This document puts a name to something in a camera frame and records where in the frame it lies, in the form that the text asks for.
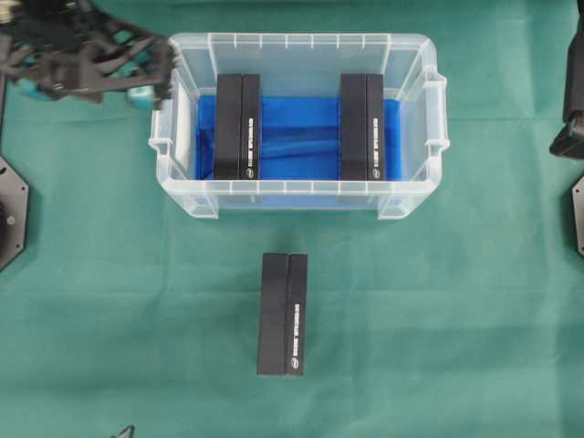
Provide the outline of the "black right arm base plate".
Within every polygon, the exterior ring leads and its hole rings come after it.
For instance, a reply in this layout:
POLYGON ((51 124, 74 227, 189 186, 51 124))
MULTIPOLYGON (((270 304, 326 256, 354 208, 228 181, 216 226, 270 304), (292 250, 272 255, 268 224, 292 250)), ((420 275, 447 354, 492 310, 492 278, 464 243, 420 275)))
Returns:
POLYGON ((581 176, 571 188, 577 251, 584 256, 584 176, 581 176))

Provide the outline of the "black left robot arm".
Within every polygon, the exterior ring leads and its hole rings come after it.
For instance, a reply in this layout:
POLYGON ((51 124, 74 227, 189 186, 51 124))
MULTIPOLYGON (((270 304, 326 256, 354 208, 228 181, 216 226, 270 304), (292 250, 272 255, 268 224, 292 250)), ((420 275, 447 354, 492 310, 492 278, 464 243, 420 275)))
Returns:
POLYGON ((166 37, 91 1, 1 4, 1 80, 32 99, 100 104, 116 92, 157 110, 172 95, 175 57, 166 37))

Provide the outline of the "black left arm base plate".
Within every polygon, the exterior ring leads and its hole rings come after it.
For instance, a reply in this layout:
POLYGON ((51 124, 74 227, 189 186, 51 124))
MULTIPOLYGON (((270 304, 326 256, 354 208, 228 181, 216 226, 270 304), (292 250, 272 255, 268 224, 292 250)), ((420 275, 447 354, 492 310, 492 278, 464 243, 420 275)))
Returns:
POLYGON ((1 157, 1 265, 6 268, 26 247, 28 183, 1 157))

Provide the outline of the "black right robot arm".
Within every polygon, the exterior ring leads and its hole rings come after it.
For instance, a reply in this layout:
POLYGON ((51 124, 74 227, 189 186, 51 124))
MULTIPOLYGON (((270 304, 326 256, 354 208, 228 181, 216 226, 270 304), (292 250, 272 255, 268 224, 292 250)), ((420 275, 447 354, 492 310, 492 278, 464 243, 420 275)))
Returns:
POLYGON ((565 126, 549 151, 558 157, 583 160, 583 29, 579 28, 568 47, 562 120, 565 126))

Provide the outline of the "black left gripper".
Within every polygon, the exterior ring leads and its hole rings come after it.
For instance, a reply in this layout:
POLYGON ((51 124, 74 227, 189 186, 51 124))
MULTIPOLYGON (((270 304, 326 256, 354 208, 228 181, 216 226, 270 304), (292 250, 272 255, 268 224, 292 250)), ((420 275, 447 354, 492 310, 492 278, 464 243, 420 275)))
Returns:
POLYGON ((32 100, 100 104, 121 92, 137 108, 159 110, 174 68, 167 40, 107 13, 1 14, 1 76, 32 100))

